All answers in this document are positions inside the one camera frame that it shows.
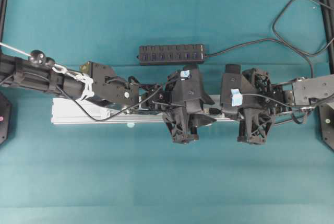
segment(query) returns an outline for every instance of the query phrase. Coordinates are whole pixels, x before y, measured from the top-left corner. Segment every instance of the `power cord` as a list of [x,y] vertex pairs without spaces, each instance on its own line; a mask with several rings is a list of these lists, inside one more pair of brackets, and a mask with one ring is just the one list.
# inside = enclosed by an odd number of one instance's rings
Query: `power cord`
[[[245,43],[242,43],[242,44],[238,44],[238,45],[234,45],[234,46],[231,46],[229,48],[226,48],[222,51],[219,51],[219,52],[216,52],[216,53],[212,53],[212,54],[206,54],[206,57],[214,57],[214,56],[218,56],[218,55],[221,55],[221,54],[224,54],[230,50],[233,50],[233,49],[238,49],[238,48],[242,48],[244,46],[248,46],[248,45],[253,45],[253,44],[258,44],[258,43],[261,43],[261,42],[265,42],[265,41],[271,41],[271,42],[274,42],[274,43],[278,43],[278,44],[281,44],[281,45],[284,45],[290,49],[292,49],[294,52],[296,52],[297,54],[299,54],[303,59],[305,59],[307,61],[307,63],[309,64],[309,67],[310,67],[310,70],[311,70],[311,77],[313,78],[314,77],[314,68],[313,68],[313,64],[312,62],[309,60],[308,57],[314,57],[314,56],[318,56],[319,54],[321,54],[322,52],[324,52],[334,41],[334,38],[332,38],[321,50],[315,52],[315,53],[308,53],[304,50],[301,50],[297,47],[295,47],[294,45],[290,44],[287,40],[285,40],[281,35],[278,34],[277,30],[276,30],[276,24],[277,22],[279,21],[279,19],[282,17],[282,15],[286,12],[287,8],[296,0],[290,0],[283,8],[283,10],[278,14],[278,16],[275,18],[273,24],[272,24],[272,30],[275,34],[275,36],[278,38],[278,39],[274,39],[274,38],[263,38],[263,39],[259,39],[259,40],[254,40],[254,41],[249,41],[249,42],[245,42]],[[334,8],[322,3],[321,1],[319,0],[311,0],[313,2],[316,2],[317,4],[319,4],[320,6],[324,6],[326,7],[327,9],[330,9],[332,11],[334,11]]]

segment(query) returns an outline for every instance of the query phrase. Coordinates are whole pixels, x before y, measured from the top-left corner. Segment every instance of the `black plastic housing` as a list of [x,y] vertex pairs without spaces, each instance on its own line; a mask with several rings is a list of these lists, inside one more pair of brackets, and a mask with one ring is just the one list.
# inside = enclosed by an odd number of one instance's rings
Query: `black plastic housing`
[[201,64],[205,49],[203,44],[142,45],[138,59],[140,65]]

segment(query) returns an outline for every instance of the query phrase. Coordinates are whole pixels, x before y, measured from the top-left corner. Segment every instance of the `white zip tie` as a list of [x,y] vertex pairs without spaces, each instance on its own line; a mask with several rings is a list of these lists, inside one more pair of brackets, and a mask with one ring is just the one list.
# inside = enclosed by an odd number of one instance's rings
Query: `white zip tie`
[[29,53],[26,53],[26,52],[24,52],[24,51],[22,51],[22,50],[19,50],[19,49],[17,49],[17,48],[14,48],[14,47],[12,47],[12,46],[10,46],[10,45],[7,45],[7,44],[5,44],[5,43],[0,42],[0,45],[3,46],[3,47],[5,47],[5,48],[11,49],[11,50],[13,50],[13,51],[15,51],[15,52],[18,52],[18,53],[20,53],[20,54],[23,54],[23,55],[26,55],[26,56],[28,56],[28,57],[31,57],[31,55],[30,55]]
[[[7,45],[5,43],[0,42],[0,45],[5,47],[5,48],[11,49],[15,52],[18,52],[20,54],[26,55],[28,57],[32,57],[29,53],[21,51],[17,48],[14,48],[14,47],[10,46],[10,45]],[[78,80],[78,81],[85,84],[85,88],[82,92],[82,95],[78,99],[79,101],[86,100],[86,99],[94,96],[94,92],[93,92],[93,89],[92,89],[92,84],[94,83],[94,80],[91,77],[89,77],[87,74],[83,74],[83,73],[76,72],[76,71],[69,71],[65,66],[58,65],[58,64],[55,64],[54,67],[52,67],[52,70],[55,71],[56,73],[59,73],[59,74],[68,75],[69,77],[71,77],[75,80]]]

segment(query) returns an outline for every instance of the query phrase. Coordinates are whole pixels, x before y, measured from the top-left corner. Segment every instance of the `black metal frame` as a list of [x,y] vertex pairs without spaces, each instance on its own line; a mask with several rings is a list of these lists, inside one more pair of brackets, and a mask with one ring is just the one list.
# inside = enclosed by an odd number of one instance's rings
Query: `black metal frame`
[[7,0],[0,0],[0,41],[2,41],[2,37],[4,34],[6,7],[7,7]]
[[[334,0],[320,0],[328,6],[334,7]],[[327,41],[334,37],[334,13],[326,7],[323,12],[324,27]],[[334,44],[328,47],[328,65],[331,74],[334,74]],[[319,107],[320,130],[323,141],[334,149],[334,109],[327,104]]]

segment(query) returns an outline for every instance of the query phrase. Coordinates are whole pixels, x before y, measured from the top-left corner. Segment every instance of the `metal bracket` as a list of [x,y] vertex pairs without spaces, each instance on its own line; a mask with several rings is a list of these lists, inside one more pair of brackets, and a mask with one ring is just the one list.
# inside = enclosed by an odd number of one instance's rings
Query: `metal bracket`
[[332,104],[325,103],[321,105],[319,107],[319,117],[323,141],[334,149],[334,109],[330,106]]
[[11,103],[0,93],[0,144],[8,137]]

